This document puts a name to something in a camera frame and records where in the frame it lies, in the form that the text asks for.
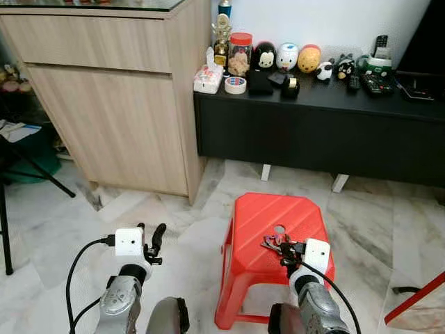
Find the red object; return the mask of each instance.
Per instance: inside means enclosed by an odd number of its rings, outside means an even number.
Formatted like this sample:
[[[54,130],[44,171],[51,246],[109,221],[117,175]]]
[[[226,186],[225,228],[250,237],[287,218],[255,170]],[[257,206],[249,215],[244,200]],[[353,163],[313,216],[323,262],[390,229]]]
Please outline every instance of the red object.
[[[252,44],[252,35],[249,33],[233,33],[230,35],[230,42],[240,47],[248,47]]]
[[[304,49],[317,49],[317,50],[321,51],[320,48],[318,47],[318,45],[315,45],[315,44],[306,44],[306,45],[300,50],[300,52],[303,51]]]
[[[388,315],[385,317],[386,325],[389,322],[391,322],[391,320],[404,313],[408,308],[412,307],[422,298],[424,298],[425,296],[429,295],[431,292],[436,290],[442,284],[445,284],[445,271],[439,274],[434,280],[429,282],[425,287],[423,287],[418,292],[409,297],[406,301],[401,303],[397,308],[388,313]]]
[[[251,285],[289,284],[279,255],[260,246],[265,235],[277,234],[274,228],[278,225],[285,228],[292,240],[314,238],[329,242],[320,209],[307,198],[262,193],[247,193],[238,198],[221,249],[223,275],[215,313],[219,329],[230,329],[235,321],[268,323],[269,317],[238,312]],[[334,280],[332,252],[326,275]]]

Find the tape roll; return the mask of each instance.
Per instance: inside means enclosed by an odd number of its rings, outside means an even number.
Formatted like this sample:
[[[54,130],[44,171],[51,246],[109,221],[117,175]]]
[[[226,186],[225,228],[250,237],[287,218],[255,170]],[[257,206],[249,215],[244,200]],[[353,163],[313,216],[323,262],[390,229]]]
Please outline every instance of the tape roll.
[[[297,78],[290,78],[289,88],[295,88],[297,86]]]
[[[247,81],[241,77],[230,77],[224,81],[225,91],[229,94],[243,94],[247,87]]]

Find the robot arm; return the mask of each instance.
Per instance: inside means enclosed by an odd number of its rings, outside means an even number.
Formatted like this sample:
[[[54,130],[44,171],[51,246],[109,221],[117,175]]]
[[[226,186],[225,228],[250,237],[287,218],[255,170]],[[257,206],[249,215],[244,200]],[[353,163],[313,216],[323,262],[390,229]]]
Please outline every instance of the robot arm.
[[[308,239],[305,244],[287,239],[280,242],[278,250],[270,239],[266,237],[267,246],[263,246],[275,247],[275,251],[283,257],[281,264],[288,269],[290,290],[298,297],[298,307],[275,304],[270,311],[269,334],[349,334],[347,325],[340,318],[339,306],[323,284],[323,277],[300,265],[303,261],[326,273],[329,244],[315,239]]]
[[[100,298],[100,318],[96,334],[134,334],[140,313],[142,286],[149,280],[153,264],[162,264],[157,257],[162,245],[165,224],[160,224],[152,237],[152,247],[144,240],[144,225],[121,228],[115,233],[115,255],[122,265],[118,276],[110,278]],[[182,334],[188,330],[185,301],[168,297],[160,301],[150,317],[147,333]]]

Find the cabinet door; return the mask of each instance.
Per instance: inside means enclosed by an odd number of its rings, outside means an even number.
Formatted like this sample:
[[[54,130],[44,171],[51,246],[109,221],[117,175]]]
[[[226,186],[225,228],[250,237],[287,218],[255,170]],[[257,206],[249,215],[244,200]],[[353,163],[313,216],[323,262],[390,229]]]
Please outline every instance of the cabinet door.
[[[29,72],[90,181],[187,194],[168,75],[39,65]]]

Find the white tile floor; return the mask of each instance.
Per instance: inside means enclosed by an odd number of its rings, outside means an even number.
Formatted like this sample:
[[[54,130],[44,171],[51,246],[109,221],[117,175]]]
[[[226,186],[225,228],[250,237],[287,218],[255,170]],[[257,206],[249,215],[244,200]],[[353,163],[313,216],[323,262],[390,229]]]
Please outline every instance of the white tile floor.
[[[77,251],[116,227],[139,222],[146,224],[148,235],[159,223],[166,223],[168,231],[161,251],[164,264],[154,268],[144,286],[138,332],[145,332],[156,302],[173,295],[186,299],[189,333],[227,333],[213,323],[219,250],[233,202],[247,191],[306,196],[319,205],[332,243],[336,282],[356,309],[362,332],[413,333],[385,328],[382,317],[393,307],[390,287],[421,287],[445,269],[445,207],[436,203],[432,189],[351,177],[342,193],[331,193],[327,173],[273,167],[268,182],[260,181],[260,175],[260,165],[211,159],[193,206],[178,196],[140,191],[106,189],[98,199],[97,191],[85,190],[70,163],[56,177],[78,194],[75,199],[49,182],[8,186],[15,272],[4,275],[1,256],[0,333],[67,333],[64,289]],[[111,249],[97,246],[79,262],[72,282],[75,310],[103,292],[117,270],[113,260]],[[243,310],[266,314],[273,302],[286,298],[283,287],[255,286]],[[79,322],[77,333],[93,333],[97,319],[96,308]],[[267,327],[237,323],[228,333],[267,333]]]

